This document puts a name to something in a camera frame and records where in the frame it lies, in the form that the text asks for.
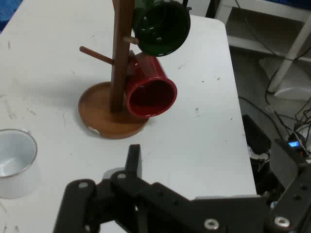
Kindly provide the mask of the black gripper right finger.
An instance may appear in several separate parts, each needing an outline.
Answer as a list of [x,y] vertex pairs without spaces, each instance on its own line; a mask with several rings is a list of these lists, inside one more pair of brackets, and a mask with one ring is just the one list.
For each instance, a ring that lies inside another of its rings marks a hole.
[[265,218],[266,233],[308,233],[311,221],[311,168],[305,167]]

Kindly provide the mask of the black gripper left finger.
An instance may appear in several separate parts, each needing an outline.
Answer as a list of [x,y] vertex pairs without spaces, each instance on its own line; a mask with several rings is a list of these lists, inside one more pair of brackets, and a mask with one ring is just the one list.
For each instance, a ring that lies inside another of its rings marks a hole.
[[130,145],[125,168],[99,184],[77,180],[67,185],[55,233],[98,233],[115,221],[128,233],[191,233],[190,201],[160,183],[138,177],[140,145]]

